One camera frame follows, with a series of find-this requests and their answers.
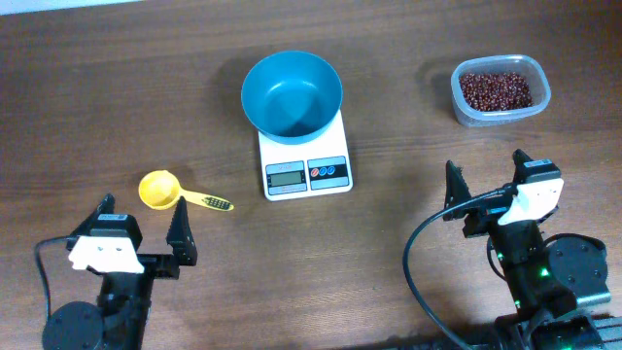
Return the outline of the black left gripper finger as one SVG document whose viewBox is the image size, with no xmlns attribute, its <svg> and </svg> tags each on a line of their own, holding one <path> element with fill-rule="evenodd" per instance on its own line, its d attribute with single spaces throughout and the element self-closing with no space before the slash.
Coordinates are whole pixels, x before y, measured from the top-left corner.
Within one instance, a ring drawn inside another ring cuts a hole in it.
<svg viewBox="0 0 622 350">
<path fill-rule="evenodd" d="M 89 236 L 91 228 L 101 214 L 113 214 L 115 202 L 114 196 L 111 193 L 107 193 L 95 209 L 69 234 L 66 250 L 72 251 L 80 236 Z"/>
<path fill-rule="evenodd" d="M 197 249 L 190 229 L 187 201 L 183 196 L 176 204 L 166 242 L 172 247 L 179 265 L 196 266 Z"/>
</svg>

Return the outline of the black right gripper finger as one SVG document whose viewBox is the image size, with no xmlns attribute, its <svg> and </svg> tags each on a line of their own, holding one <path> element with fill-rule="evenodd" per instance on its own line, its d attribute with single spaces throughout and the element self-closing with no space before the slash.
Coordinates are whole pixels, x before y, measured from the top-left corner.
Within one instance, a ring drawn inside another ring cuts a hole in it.
<svg viewBox="0 0 622 350">
<path fill-rule="evenodd" d="M 532 177 L 532 170 L 531 167 L 528 166 L 528 163 L 532 161 L 532 159 L 521 149 L 517 149 L 512 154 L 512 159 L 515 165 L 512 182 L 529 183 Z"/>
<path fill-rule="evenodd" d="M 464 179 L 462 168 L 456 166 L 451 160 L 445 165 L 446 174 L 446 195 L 444 200 L 444 208 L 454 207 L 457 204 L 471 199 L 467 183 Z M 443 215 L 445 222 L 464 218 L 471 209 L 469 207 L 454 209 L 451 213 Z"/>
</svg>

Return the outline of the yellow measuring scoop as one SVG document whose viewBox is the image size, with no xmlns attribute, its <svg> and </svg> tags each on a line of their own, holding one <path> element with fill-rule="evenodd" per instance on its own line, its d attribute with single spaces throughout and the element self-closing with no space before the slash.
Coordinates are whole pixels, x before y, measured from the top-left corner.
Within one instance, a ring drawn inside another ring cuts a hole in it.
<svg viewBox="0 0 622 350">
<path fill-rule="evenodd" d="M 229 212 L 234 205 L 227 199 L 185 190 L 178 178 L 167 170 L 156 170 L 146 174 L 139 182 L 140 199 L 151 209 L 166 210 L 177 205 L 183 198 L 186 202 L 221 212 Z"/>
</svg>

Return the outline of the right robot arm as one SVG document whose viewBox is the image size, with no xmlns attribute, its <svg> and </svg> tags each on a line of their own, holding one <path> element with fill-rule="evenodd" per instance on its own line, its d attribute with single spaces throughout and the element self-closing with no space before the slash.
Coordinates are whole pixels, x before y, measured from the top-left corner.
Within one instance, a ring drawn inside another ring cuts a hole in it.
<svg viewBox="0 0 622 350">
<path fill-rule="evenodd" d="M 446 163 L 446 221 L 462 219 L 467 238 L 485 235 L 487 255 L 516 312 L 500 316 L 469 341 L 475 349 L 618 349 L 621 320 L 594 316 L 610 302 L 606 246 L 578 233 L 544 237 L 540 226 L 558 209 L 564 186 L 550 159 L 516 150 L 513 179 L 498 194 L 475 198 L 462 171 Z"/>
</svg>

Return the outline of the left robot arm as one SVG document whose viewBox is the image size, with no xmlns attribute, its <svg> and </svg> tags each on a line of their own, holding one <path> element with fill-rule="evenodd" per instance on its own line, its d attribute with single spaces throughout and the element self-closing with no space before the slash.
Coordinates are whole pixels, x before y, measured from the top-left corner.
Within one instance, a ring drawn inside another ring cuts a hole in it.
<svg viewBox="0 0 622 350">
<path fill-rule="evenodd" d="M 139 349 L 151 312 L 154 281 L 177 280 L 182 266 L 197 263 L 183 197 L 175 206 L 166 235 L 170 254 L 140 254 L 142 233 L 136 219 L 116 214 L 114 209 L 115 198 L 108 193 L 69 235 L 43 240 L 34 248 L 46 298 L 45 349 Z M 74 269 L 102 278 L 95 304 L 71 301 L 52 310 L 41 249 L 56 242 L 66 244 Z"/>
</svg>

